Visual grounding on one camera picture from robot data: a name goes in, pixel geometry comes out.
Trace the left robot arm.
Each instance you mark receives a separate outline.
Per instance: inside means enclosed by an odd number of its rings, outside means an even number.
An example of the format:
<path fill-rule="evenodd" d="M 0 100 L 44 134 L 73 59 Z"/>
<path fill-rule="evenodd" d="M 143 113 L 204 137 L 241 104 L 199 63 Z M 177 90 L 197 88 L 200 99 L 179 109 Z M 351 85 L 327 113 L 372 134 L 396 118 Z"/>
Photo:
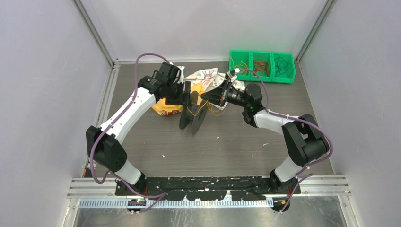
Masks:
<path fill-rule="evenodd" d="M 94 163 L 100 164 L 127 182 L 127 190 L 134 196 L 141 195 L 144 174 L 128 160 L 122 143 L 140 117 L 160 99 L 171 105 L 182 105 L 187 99 L 190 83 L 184 81 L 183 66 L 163 62 L 152 76 L 144 76 L 137 88 L 120 109 L 100 126 L 90 126 L 86 131 L 89 169 L 98 184 Z"/>

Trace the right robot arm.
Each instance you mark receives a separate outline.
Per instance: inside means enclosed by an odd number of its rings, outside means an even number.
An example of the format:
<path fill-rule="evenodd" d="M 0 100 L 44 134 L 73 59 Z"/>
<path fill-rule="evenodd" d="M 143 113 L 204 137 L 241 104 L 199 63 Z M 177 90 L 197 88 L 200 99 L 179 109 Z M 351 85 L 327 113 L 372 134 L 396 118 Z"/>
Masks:
<path fill-rule="evenodd" d="M 268 186 L 276 194 L 286 191 L 291 182 L 312 162 L 330 151 L 325 135 L 309 114 L 287 116 L 262 105 L 262 91 L 255 83 L 240 91 L 224 81 L 217 88 L 201 95 L 202 99 L 219 106 L 231 103 L 244 108 L 244 121 L 255 128 L 267 129 L 284 137 L 288 156 L 268 177 Z"/>

